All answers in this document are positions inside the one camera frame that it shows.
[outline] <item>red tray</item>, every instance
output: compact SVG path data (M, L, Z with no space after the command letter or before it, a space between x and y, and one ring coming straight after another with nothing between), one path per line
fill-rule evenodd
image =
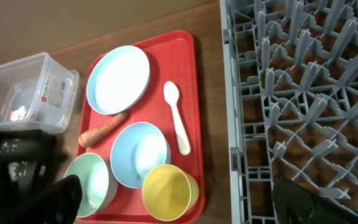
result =
M193 176L200 187L197 203L181 218L171 223L192 223L200 215L205 203L203 151L201 147L200 114L193 37L186 31L176 30L134 44L141 48L150 61L150 82L143 97L128 110L128 118L112 133L93 147L77 146L77 156L86 152L99 154L110 159L111 146L126 126L146 121L156 125L166 137L172 151L172 164ZM91 65L88 77L105 54L100 55ZM191 152L187 156L179 153L170 106L163 97L163 86L172 81L178 86L180 98L178 108L188 134ZM84 99L80 133L99 126L111 116L99 114L91 109ZM119 185L116 197L104 209L82 222L97 223L163 223L153 218L142 202L141 189L129 189Z

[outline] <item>spoon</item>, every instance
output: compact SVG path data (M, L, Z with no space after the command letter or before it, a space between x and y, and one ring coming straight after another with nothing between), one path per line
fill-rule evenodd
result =
M173 116L173 124L175 125L175 132L177 134L179 151L182 155L187 155L190 153L190 143L187 138L185 127L180 118L180 114L178 111L178 100L179 100L179 90L177 86L171 82L167 81L164 84L164 99L171 106L172 116Z

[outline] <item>wall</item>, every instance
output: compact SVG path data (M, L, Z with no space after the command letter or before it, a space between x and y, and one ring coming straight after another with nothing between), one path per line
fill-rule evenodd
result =
M0 0L0 64L213 0Z

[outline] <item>gray plastic grid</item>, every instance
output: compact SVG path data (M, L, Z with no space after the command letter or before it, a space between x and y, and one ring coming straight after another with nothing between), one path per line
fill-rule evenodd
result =
M343 203L352 200L350 190L358 190L352 171L358 163L358 145L343 134L347 125L358 129L358 54L347 53L355 51L347 47L358 49L358 0L220 0L220 4L232 222L278 223L275 211L271 216L253 213L250 194L254 182L268 182L273 188L272 167L277 161L291 170L291 180L303 178L320 196L358 215L358 206ZM322 14L325 21L318 23ZM244 39L251 45L242 46ZM254 67L254 73L242 78L243 68ZM263 119L245 120L243 101L260 104ZM313 147L303 139L302 132L309 128L324 138ZM285 140L276 141L269 134L272 129ZM249 165L247 145L252 141L266 144L267 166ZM290 162L285 154L291 144L302 148L300 156L309 157ZM326 158L343 150L352 154L345 164ZM307 174L307 167L317 160L335 173L324 185Z

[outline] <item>dishwasher rack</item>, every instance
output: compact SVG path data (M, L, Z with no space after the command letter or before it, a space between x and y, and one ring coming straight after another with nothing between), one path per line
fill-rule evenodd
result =
M220 6L232 222L278 223L278 177L358 216L358 0Z

